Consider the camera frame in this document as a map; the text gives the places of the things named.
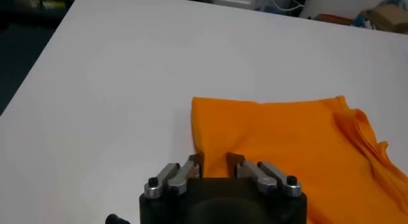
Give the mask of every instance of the orange t-shirt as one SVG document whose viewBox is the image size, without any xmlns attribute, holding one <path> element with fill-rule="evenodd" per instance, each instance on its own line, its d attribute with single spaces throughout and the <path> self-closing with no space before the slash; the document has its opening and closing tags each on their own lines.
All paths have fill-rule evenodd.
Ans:
<svg viewBox="0 0 408 224">
<path fill-rule="evenodd" d="M 194 98 L 194 143 L 205 177 L 226 177 L 226 153 L 299 178 L 309 223 L 408 223 L 408 178 L 365 114 L 343 96 L 297 103 Z"/>
</svg>

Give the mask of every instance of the white table surface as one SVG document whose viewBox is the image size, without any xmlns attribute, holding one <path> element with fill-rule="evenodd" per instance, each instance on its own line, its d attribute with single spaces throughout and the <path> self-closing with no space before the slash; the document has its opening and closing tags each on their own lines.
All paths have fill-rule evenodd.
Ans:
<svg viewBox="0 0 408 224">
<path fill-rule="evenodd" d="M 0 117 L 0 222 L 138 223 L 193 96 L 344 94 L 408 172 L 408 36 L 181 0 L 76 0 Z"/>
</svg>

